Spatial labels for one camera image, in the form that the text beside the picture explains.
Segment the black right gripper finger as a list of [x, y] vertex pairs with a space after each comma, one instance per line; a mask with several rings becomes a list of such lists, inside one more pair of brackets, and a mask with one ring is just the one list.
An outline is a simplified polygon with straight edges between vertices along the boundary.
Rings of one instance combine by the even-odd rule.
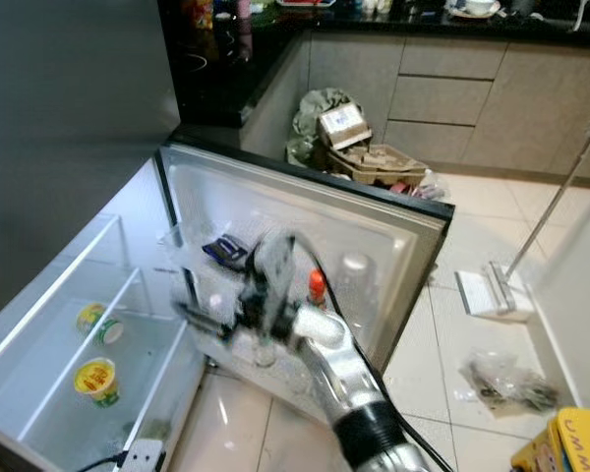
[[232, 274], [233, 278], [238, 280], [261, 280], [263, 274], [258, 267], [258, 257], [255, 253], [246, 253], [246, 255], [238, 256], [237, 258], [228, 258], [224, 261], [224, 269]]
[[206, 309], [201, 303], [188, 300], [175, 300], [174, 309], [182, 315], [187, 323], [200, 332], [219, 341], [232, 341], [238, 324], [235, 316], [223, 314], [213, 309]]

